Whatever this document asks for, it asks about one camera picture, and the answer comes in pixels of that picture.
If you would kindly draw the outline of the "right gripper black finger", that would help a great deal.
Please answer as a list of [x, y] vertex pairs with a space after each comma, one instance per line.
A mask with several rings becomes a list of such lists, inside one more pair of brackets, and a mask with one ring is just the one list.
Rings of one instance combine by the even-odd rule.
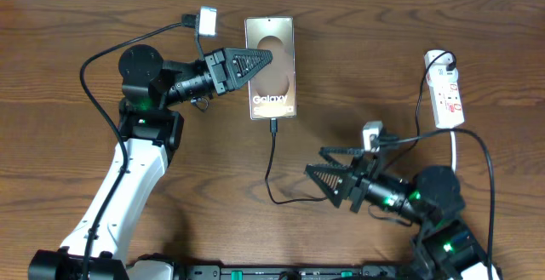
[[365, 150], [359, 147], [321, 147], [318, 154], [330, 165], [341, 165], [341, 162], [333, 158], [333, 155], [351, 156], [351, 165], [357, 164], [364, 156]]
[[305, 174], [319, 187], [327, 199], [339, 208], [354, 186], [353, 168], [347, 165], [308, 164]]

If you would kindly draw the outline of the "Samsung Galaxy smartphone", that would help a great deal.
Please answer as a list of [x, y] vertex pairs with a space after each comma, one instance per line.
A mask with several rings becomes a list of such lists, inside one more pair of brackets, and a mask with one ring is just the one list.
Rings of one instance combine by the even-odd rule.
[[294, 117], [295, 43], [290, 16], [252, 17], [244, 22], [248, 49], [269, 50], [272, 62], [249, 82], [250, 118]]

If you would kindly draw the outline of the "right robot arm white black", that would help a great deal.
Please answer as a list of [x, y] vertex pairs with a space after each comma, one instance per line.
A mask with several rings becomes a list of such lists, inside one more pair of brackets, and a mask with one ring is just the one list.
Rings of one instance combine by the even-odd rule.
[[323, 147], [321, 164], [306, 175], [335, 207], [345, 201], [384, 211], [383, 220], [419, 227], [410, 240], [412, 259], [379, 266], [372, 279], [500, 279], [501, 272], [462, 218], [466, 204], [459, 179], [448, 166], [435, 165], [411, 180], [388, 173], [380, 153], [367, 157], [357, 148]]

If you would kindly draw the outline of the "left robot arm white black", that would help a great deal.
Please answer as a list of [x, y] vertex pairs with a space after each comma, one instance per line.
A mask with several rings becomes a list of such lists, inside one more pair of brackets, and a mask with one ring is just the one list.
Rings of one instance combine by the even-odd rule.
[[30, 279], [184, 279], [185, 267], [160, 254], [133, 265], [131, 238], [152, 189], [181, 143], [184, 118], [170, 106], [196, 105], [242, 88], [273, 61], [269, 50], [223, 48], [191, 63], [165, 60], [153, 47], [126, 49], [118, 137], [112, 165], [84, 217], [56, 251], [39, 250]]

